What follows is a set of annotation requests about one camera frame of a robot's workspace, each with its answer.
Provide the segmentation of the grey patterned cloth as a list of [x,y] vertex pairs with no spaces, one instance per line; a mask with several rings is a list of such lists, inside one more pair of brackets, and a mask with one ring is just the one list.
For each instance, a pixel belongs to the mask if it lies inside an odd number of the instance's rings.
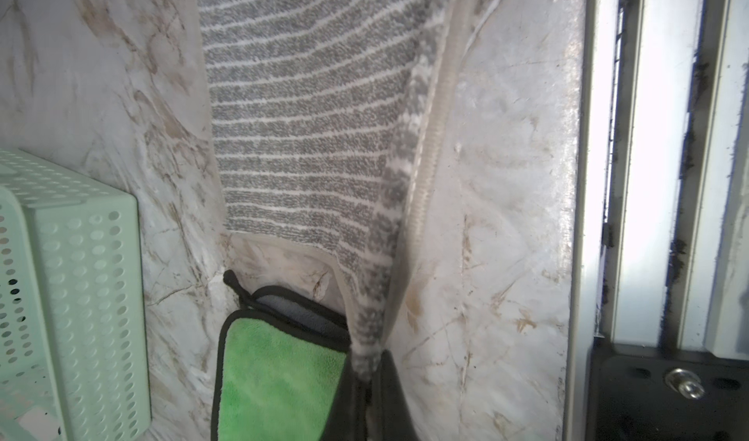
[[335,273],[372,378],[419,253],[479,0],[197,0],[228,229]]

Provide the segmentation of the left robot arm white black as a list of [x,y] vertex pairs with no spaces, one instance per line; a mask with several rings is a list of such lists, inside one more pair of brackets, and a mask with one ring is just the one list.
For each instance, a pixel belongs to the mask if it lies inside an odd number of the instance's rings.
[[[748,364],[596,341],[582,440],[745,440]],[[370,382],[346,362],[324,440],[415,440],[390,352]]]

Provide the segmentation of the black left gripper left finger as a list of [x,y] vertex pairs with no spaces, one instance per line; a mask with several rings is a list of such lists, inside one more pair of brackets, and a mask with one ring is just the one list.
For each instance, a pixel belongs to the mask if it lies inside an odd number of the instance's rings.
[[366,441],[369,383],[361,380],[347,354],[320,441]]

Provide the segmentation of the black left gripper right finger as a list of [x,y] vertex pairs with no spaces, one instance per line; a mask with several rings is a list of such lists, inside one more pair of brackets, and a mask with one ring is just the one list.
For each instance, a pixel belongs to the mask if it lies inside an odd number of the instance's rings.
[[382,353],[371,385],[371,439],[418,441],[400,378],[389,350]]

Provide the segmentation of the green and grey dishcloth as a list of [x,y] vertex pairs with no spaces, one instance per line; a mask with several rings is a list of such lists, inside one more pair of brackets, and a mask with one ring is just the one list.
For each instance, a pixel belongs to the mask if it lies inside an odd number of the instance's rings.
[[281,286],[249,292],[228,270],[240,308],[218,342],[214,440],[317,440],[350,345],[343,315]]

